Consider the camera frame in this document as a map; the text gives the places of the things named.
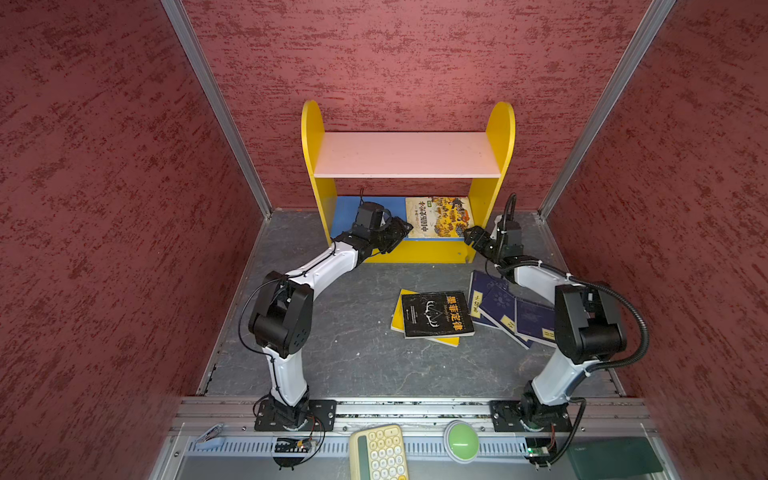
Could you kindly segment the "green round button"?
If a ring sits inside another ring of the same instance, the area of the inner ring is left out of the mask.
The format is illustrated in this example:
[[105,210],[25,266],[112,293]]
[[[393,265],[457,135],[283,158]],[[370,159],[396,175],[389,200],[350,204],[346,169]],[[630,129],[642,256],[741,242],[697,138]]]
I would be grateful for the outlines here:
[[454,462],[469,464],[479,454],[479,437],[470,424],[454,420],[444,430],[443,446]]

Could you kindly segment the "black book orange title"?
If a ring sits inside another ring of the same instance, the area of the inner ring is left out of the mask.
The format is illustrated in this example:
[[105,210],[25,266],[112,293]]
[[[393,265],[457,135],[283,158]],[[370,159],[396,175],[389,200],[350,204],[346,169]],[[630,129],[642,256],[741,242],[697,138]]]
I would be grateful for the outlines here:
[[466,296],[461,291],[403,294],[401,306],[408,339],[451,339],[475,334]]

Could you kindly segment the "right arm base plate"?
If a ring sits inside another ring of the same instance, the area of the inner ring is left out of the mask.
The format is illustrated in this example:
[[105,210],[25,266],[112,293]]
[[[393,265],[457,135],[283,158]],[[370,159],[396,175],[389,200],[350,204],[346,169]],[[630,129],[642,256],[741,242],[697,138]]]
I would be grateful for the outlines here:
[[489,402],[490,417],[495,432],[550,433],[570,432],[572,424],[567,403],[544,405],[533,397],[519,401],[492,400]]

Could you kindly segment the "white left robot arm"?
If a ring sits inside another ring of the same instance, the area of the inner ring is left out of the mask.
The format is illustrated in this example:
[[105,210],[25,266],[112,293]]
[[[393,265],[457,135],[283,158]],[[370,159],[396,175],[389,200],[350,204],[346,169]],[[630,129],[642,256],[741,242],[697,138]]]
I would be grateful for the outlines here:
[[412,229],[387,209],[362,212],[325,252],[287,273],[270,272],[249,298],[253,309],[248,332],[257,345],[253,351],[269,364],[267,405],[284,428],[298,430],[310,415],[302,349],[312,329],[314,300],[374,254],[391,253]]

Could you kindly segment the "dark blue book bottom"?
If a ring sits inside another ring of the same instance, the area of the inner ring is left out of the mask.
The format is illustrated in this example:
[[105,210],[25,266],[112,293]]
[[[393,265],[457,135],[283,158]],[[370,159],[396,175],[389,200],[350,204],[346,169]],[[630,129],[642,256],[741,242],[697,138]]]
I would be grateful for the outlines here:
[[507,289],[495,286],[485,296],[480,304],[480,312],[483,317],[490,320],[503,333],[517,342],[522,348],[528,350],[532,346],[531,341],[524,340],[517,334],[516,322],[517,299]]

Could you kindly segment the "dark blue book middle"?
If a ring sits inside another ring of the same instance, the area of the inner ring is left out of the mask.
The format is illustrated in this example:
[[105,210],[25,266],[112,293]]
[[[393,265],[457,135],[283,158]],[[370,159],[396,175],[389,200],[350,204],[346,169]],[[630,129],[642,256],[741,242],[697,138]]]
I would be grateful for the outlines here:
[[470,316],[475,323],[482,326],[497,329],[490,320],[483,317],[480,312],[480,304],[492,287],[501,287],[507,289],[507,281],[490,276],[489,274],[473,270],[470,276],[468,307]]

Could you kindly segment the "aluminium corner post right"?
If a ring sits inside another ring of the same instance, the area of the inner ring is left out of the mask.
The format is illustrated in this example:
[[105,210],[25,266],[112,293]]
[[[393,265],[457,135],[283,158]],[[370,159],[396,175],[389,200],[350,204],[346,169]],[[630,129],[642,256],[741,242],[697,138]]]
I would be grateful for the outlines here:
[[543,222],[546,222],[554,211],[557,202],[565,192],[675,4],[675,0],[653,0],[650,2],[581,134],[567,156],[560,173],[538,209],[538,215]]

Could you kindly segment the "yellow wooden bookshelf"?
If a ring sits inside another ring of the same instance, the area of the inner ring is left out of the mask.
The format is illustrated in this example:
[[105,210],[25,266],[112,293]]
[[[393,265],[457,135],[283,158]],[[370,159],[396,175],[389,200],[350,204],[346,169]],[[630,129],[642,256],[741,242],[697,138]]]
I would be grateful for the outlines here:
[[348,229],[359,202],[341,196],[338,179],[467,179],[468,209],[484,227],[511,163],[516,136],[512,105],[497,103],[482,132],[328,132],[318,103],[301,114],[301,141],[325,237]]

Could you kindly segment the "right circuit board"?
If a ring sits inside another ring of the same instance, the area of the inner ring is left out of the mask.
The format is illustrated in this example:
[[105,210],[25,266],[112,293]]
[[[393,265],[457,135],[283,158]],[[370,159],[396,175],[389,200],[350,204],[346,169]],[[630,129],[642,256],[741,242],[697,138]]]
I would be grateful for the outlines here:
[[549,457],[552,446],[551,440],[539,437],[526,438],[526,447],[524,456],[526,458]]

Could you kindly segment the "aluminium corner post left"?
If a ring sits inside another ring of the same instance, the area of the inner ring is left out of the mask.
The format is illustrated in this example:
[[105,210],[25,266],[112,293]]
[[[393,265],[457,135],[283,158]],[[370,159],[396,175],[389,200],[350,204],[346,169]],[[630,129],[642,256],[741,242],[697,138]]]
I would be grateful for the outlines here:
[[206,59],[183,2],[162,0],[161,4],[262,215],[270,219],[274,208]]

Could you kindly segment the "yellow calculator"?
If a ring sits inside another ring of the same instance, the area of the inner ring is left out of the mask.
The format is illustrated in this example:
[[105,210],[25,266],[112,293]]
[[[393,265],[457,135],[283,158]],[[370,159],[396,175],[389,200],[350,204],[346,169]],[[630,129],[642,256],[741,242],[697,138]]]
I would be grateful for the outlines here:
[[353,480],[410,478],[403,433],[398,425],[361,430],[349,438],[350,476]]

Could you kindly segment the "dark blue book top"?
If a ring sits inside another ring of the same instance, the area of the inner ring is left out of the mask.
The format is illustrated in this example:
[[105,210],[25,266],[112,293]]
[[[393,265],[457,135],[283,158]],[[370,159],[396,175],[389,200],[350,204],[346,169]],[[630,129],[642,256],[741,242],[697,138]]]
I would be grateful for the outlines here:
[[522,339],[549,347],[556,346],[553,307],[517,299],[515,323],[516,334]]

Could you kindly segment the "illustrated history book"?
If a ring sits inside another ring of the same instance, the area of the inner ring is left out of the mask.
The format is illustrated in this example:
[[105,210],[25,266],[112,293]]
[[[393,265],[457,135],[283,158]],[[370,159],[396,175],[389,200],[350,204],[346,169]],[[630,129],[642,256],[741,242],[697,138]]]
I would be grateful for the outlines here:
[[458,239],[475,225],[467,197],[407,197],[405,209],[414,240]]

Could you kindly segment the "yellow cartoon book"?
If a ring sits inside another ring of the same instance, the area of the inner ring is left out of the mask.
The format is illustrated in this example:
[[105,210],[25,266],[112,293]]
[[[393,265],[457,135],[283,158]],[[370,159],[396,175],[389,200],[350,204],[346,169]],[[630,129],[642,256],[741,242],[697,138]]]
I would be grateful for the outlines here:
[[404,316],[403,316],[403,309],[402,309],[402,297],[404,295],[410,295],[414,294],[414,291],[407,290],[407,289],[401,289],[397,303],[395,306],[394,313],[392,315],[391,323],[390,323],[390,329],[401,333],[406,340],[428,340],[431,342],[436,342],[438,344],[450,346],[453,348],[456,348],[460,344],[460,339],[458,337],[445,337],[445,338],[436,338],[436,337],[407,337],[405,335],[405,323],[404,323]]

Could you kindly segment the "left circuit board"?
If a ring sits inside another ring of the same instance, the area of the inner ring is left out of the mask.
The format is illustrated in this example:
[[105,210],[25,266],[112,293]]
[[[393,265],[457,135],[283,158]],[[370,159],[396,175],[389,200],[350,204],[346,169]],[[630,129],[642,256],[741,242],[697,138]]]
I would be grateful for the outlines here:
[[315,441],[309,438],[278,437],[275,440],[273,453],[276,455],[309,455],[315,448]]

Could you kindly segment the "circuit board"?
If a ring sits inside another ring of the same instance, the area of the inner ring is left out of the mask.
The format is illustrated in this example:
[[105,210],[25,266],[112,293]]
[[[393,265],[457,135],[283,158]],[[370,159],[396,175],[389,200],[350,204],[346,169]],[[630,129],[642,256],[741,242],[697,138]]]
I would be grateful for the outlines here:
[[524,456],[526,458],[549,457],[552,446],[551,440],[539,437],[526,438],[526,447]]
[[315,448],[315,441],[309,438],[278,437],[275,440],[273,453],[276,455],[309,455]]

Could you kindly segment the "aluminium corner post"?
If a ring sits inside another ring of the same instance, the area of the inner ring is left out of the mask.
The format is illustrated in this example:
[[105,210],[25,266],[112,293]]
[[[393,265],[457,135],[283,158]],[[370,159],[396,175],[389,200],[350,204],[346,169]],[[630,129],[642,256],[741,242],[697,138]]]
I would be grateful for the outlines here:
[[543,222],[546,222],[554,211],[557,202],[565,192],[675,4],[675,0],[653,0],[650,2],[581,134],[567,156],[560,173],[538,209],[538,215]]
[[274,208],[206,59],[183,2],[162,0],[161,4],[262,215],[270,219]]

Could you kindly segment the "metal clip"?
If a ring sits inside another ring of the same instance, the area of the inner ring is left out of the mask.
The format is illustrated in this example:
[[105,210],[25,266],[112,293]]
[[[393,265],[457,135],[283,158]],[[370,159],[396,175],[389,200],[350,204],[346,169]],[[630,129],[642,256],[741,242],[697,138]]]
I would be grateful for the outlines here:
[[196,438],[195,444],[205,448],[214,448],[221,445],[224,441],[224,438],[221,436],[224,427],[225,425],[223,423],[211,426]]

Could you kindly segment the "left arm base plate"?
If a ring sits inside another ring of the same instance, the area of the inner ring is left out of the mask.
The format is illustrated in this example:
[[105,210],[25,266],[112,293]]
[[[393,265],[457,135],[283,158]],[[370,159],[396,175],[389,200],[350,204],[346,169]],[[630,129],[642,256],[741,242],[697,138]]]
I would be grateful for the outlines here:
[[256,432],[332,431],[336,409],[335,400],[305,399],[296,406],[286,406],[269,397],[255,407],[253,429]]

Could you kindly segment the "dark blue book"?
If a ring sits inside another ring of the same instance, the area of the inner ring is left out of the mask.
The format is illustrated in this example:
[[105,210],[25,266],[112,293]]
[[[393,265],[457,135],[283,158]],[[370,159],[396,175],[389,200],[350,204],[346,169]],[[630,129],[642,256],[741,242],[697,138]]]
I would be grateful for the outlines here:
[[517,299],[515,323],[516,334],[522,339],[549,347],[556,346],[553,307]]
[[470,316],[475,323],[482,326],[497,329],[490,320],[483,317],[480,312],[480,304],[492,287],[501,287],[507,289],[507,281],[490,276],[489,274],[473,270],[470,276],[468,307]]
[[480,304],[480,312],[483,317],[490,320],[503,333],[517,342],[522,348],[528,350],[532,346],[531,341],[524,340],[517,334],[516,322],[517,299],[507,289],[495,286],[485,296]]

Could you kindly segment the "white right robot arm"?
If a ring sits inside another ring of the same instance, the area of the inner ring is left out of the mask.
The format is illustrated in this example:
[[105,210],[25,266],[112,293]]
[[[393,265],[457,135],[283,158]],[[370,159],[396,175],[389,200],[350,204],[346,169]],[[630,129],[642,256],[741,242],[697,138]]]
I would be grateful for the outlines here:
[[491,235],[474,226],[464,242],[494,262],[501,277],[545,298],[554,306],[556,349],[542,372],[529,381],[516,415],[530,431],[562,420],[576,387],[592,373],[632,365],[650,345],[648,325],[624,296],[525,255],[507,232]]

